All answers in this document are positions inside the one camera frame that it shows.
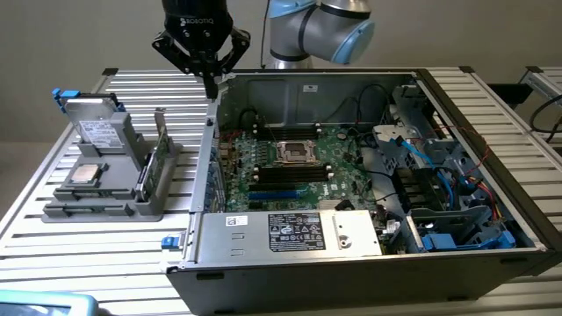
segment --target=wire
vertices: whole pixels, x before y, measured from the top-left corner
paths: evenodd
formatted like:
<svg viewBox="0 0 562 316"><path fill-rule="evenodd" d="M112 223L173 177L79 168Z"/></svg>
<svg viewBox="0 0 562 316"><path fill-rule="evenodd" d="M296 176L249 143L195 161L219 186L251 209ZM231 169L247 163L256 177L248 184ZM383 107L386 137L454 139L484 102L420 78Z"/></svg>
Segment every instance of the wire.
<svg viewBox="0 0 562 316"><path fill-rule="evenodd" d="M456 170L452 170L451 168L444 167L444 166L436 166L434 170L436 172L439 172L439 170L443 170L443 171L446 171L446 172L450 173L450 177L452 178L452 185L450 186L451 189L452 189L452 208L456 208L458 207L458 204L459 204L458 186L456 186L456 184L459 182L460 175L459 175L459 173L458 173Z"/></svg>
<svg viewBox="0 0 562 316"><path fill-rule="evenodd" d="M367 86L363 87L363 89L360 90L359 93L359 98L358 98L358 109L356 109L356 121L360 122L363 120L363 113L360 112L360 102L363 100L363 94L366 93L366 91L368 90L368 88L378 88L382 90L383 94L384 94L384 98L386 98L386 106L384 106L384 110L383 110L383 116L386 113L386 108L390 106L390 93L388 90L384 88L384 86L382 84L368 84Z"/></svg>
<svg viewBox="0 0 562 316"><path fill-rule="evenodd" d="M390 175L387 175L384 172L371 171L371 170L367 170L367 169L359 168L359 166L358 166L355 163L351 163L351 165L352 165L352 167L354 167L355 169L358 169L359 171L363 171L363 172L366 172L366 173L371 173L371 174L379 174L379 175L382 175L382 176L387 177L390 180L392 180L392 177L391 177Z"/></svg>
<svg viewBox="0 0 562 316"><path fill-rule="evenodd" d="M554 104L555 102L558 102L561 100L562 100L562 94L559 96L554 97L553 99L550 99L549 101L546 101L546 103L542 104L538 107L538 109L535 110L535 112L532 112L532 114L530 115L530 128L535 132L549 133L549 134L562 133L562 130L557 130L558 125L561 124L561 121L558 121L557 126L553 130L543 130L543 129L540 129L535 126L535 119L536 119L536 116L539 115L539 113L549 107L549 105Z"/></svg>
<svg viewBox="0 0 562 316"><path fill-rule="evenodd" d="M391 196L394 196L394 195L398 195L398 193L396 192L394 192L394 193L390 193L390 194L386 194L380 199L376 199L375 200L375 202L379 202L379 201L382 201L383 199L386 199L386 198L390 198Z"/></svg>
<svg viewBox="0 0 562 316"><path fill-rule="evenodd" d="M237 129L239 130L243 129L243 118L244 118L244 114L248 112L253 112L253 114L257 115L257 111L252 107L247 107L245 109L241 110L240 114L237 115Z"/></svg>
<svg viewBox="0 0 562 316"><path fill-rule="evenodd" d="M494 220L498 219L498 212L496 212L496 205L495 205L495 198L494 198L494 194L491 194L491 191L488 190L488 188L486 186L483 186L482 184L478 185L479 189L482 191L486 192L486 194L490 197L490 202L491 202L491 207L492 207L492 212L491 212L491 216L494 218Z"/></svg>
<svg viewBox="0 0 562 316"><path fill-rule="evenodd" d="M424 155L423 153L420 153L412 145L410 145L407 142L402 142L400 144L402 146L406 147L407 150L410 150L411 153L414 153L419 158L424 159L427 161L427 164L430 165L431 169L435 170L435 165L432 164L432 160L431 158ZM452 188L450 187L450 183L447 181L447 179L444 178L444 176L440 174L440 172L438 172L438 178L440 180L440 182L443 183L446 189L447 189L447 193L448 193L448 208L452 208L455 205L455 195L452 193Z"/></svg>
<svg viewBox="0 0 562 316"><path fill-rule="evenodd" d="M439 127L439 128L435 128L434 130L431 130L431 131L430 131L430 133L431 133L431 132L435 132L435 131L440 131L440 130L443 130L443 129L448 129L448 128L456 128L456 130L463 130L464 132L468 132L468 133L474 134L475 136L478 136L478 137L482 139L483 144L486 145L486 150L484 150L484 152L483 152L483 157L480 158L480 161L476 163L476 165L474 166L474 168L471 168L468 171L466 171L466 172L463 173L463 176L466 176L466 175L471 174L475 170L478 170L478 168L482 166L483 162L486 161L486 159L487 159L487 158L488 158L488 156L490 156L490 153L491 153L491 148L490 148L490 145L488 145L488 143L486 142L486 139L483 138L483 136L482 136L480 134L478 134L475 130L468 130L467 128L463 128L463 127L456 127L456 126L442 126L442 127Z"/></svg>
<svg viewBox="0 0 562 316"><path fill-rule="evenodd" d="M262 69L266 69L266 65L263 64L263 42L266 41L266 25L267 25L267 14L270 12L270 3L271 3L271 0L267 0L266 13L263 14L262 50L260 50L260 67L262 67Z"/></svg>
<svg viewBox="0 0 562 316"><path fill-rule="evenodd" d="M555 135L555 131L558 130L558 127L561 126L561 124L562 124L562 116L561 116L561 118L558 119L558 122L554 124L554 127L553 127L553 132L550 133L550 135L549 135L549 136L547 136L547 138L546 138L546 142L547 142L547 143L550 143L550 141L553 140L554 135Z"/></svg>
<svg viewBox="0 0 562 316"><path fill-rule="evenodd" d="M359 141L363 139L363 137L367 135L367 134L370 134L370 132L367 132L367 133L362 133L362 134L356 134L355 135L355 137L354 137L354 139L350 141L350 143L348 143L348 145L347 145L347 153L350 154L350 151L351 151L351 145L352 145L352 143L355 143L355 141L356 141L356 139L358 139L358 137L360 137L359 138ZM359 171L363 171L363 172L366 172L366 173L371 173L371 174L379 174L379 175L382 175L382 176L384 176L384 177L387 177L390 180L392 180L392 177L388 175L388 174L386 174L384 172L379 172L379 171L371 171L371 170L367 170L367 169L363 169L363 168L360 168L352 161L350 161L350 164L352 165L352 167L355 168L355 169L358 169Z"/></svg>
<svg viewBox="0 0 562 316"><path fill-rule="evenodd" d="M498 208L498 203L494 197L494 194L491 193L491 190L488 188L488 186L486 185L486 183L482 182L482 180L478 180L476 178L474 178L472 176L468 177L468 180L472 181L476 184L476 188L480 189L482 191L486 192L486 194L490 197L490 202L491 202L491 212L494 219L503 218L502 212L499 211Z"/></svg>
<svg viewBox="0 0 562 316"><path fill-rule="evenodd" d="M356 104L356 107L359 108L359 102L358 102L356 98L354 98L354 97L346 97L343 99L342 103L338 105L338 108L334 110L332 114L330 114L324 119L322 119L320 122L326 122L327 120L330 120L334 117L335 113L339 112L339 110L342 109L343 105L346 105L347 101L354 101L355 104Z"/></svg>

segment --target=white wall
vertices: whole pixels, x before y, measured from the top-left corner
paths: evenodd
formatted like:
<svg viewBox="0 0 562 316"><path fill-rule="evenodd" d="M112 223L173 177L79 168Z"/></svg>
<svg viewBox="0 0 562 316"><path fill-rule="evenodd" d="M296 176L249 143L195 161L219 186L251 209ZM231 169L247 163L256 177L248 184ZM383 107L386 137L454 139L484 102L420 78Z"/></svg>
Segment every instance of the white wall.
<svg viewBox="0 0 562 316"><path fill-rule="evenodd" d="M374 42L355 66L471 65L488 81L515 81L524 65L561 65L559 0L372 0ZM239 67L259 64L266 0L229 0L252 34ZM53 87L88 90L104 68L169 68L149 43L159 0L3 0L0 141L51 142L67 120Z"/></svg>

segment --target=slotted aluminum surface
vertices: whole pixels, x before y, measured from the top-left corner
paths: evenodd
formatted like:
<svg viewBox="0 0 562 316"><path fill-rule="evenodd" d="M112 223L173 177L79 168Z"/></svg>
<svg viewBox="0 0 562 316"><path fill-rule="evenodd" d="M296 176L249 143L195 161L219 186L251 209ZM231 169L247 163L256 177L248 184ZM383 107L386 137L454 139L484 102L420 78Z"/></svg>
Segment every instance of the slotted aluminum surface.
<svg viewBox="0 0 562 316"><path fill-rule="evenodd" d="M455 68L431 73L516 179L562 229L562 177L532 140L510 126L510 116L474 77ZM79 155L76 134L68 128L45 159L45 172L29 182L29 194L15 203L0 239L0 288L91 294L113 315L189 315L164 275L160 262L179 253L160 252L160 240L185 229L199 138L207 110L201 85L175 71L119 72L108 90L125 102L133 125L147 138L156 135L152 110L167 108L167 124L184 145L173 177L165 216L157 223L43 224L43 205ZM295 315L559 315L562 267L539 277L516 278L476 302L431 303L295 313Z"/></svg>
<svg viewBox="0 0 562 316"><path fill-rule="evenodd" d="M523 80L539 92L546 100L562 94L562 67L539 67L543 72L527 72ZM562 134L555 134L549 143L558 151L562 149Z"/></svg>

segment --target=teal object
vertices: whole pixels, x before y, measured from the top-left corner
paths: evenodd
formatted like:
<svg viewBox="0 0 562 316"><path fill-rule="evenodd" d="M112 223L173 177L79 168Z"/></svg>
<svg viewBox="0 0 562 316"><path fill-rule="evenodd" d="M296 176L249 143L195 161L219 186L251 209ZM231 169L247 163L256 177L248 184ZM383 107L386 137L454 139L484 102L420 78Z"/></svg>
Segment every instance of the teal object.
<svg viewBox="0 0 562 316"><path fill-rule="evenodd" d="M363 21L350 33L332 55L332 63L348 64L354 62L367 49L375 33L375 23Z"/></svg>
<svg viewBox="0 0 562 316"><path fill-rule="evenodd" d="M314 0L272 0L270 8L270 18L278 18L283 15L299 12L316 2Z"/></svg>
<svg viewBox="0 0 562 316"><path fill-rule="evenodd" d="M0 315L96 316L97 301L72 293L0 290Z"/></svg>

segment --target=blue latch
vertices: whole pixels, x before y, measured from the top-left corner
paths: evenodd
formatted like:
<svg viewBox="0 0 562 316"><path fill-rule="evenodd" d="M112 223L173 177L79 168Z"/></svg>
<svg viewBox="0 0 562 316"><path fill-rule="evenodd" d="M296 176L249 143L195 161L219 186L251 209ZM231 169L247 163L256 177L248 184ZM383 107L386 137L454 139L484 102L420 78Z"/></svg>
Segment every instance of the blue latch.
<svg viewBox="0 0 562 316"><path fill-rule="evenodd" d="M59 105L59 109L63 111L63 113L67 113L67 110L64 109L63 102L60 102L60 88L55 88L51 92L52 99L55 100L56 104Z"/></svg>
<svg viewBox="0 0 562 316"><path fill-rule="evenodd" d="M80 91L79 90L67 90L63 93L60 93L60 88L55 88L53 91L51 92L51 94L52 94L52 99L55 100L56 104L59 105L60 111L65 114L67 110L64 109L64 105L63 105L63 102L60 101L60 99L63 99L63 98L72 99L75 97L79 97Z"/></svg>
<svg viewBox="0 0 562 316"><path fill-rule="evenodd" d="M179 237L164 237L164 239L161 239L161 249L179 249Z"/></svg>
<svg viewBox="0 0 562 316"><path fill-rule="evenodd" d="M67 90L60 95L60 97L64 97L67 99L72 99L72 98L79 97L79 96L80 96L80 91L79 90Z"/></svg>
<svg viewBox="0 0 562 316"><path fill-rule="evenodd" d="M450 234L427 234L422 237L423 247L427 251L451 251L451 250L487 250L510 249L515 247L515 238L511 232L502 231L495 238L484 240L479 244L456 245Z"/></svg>

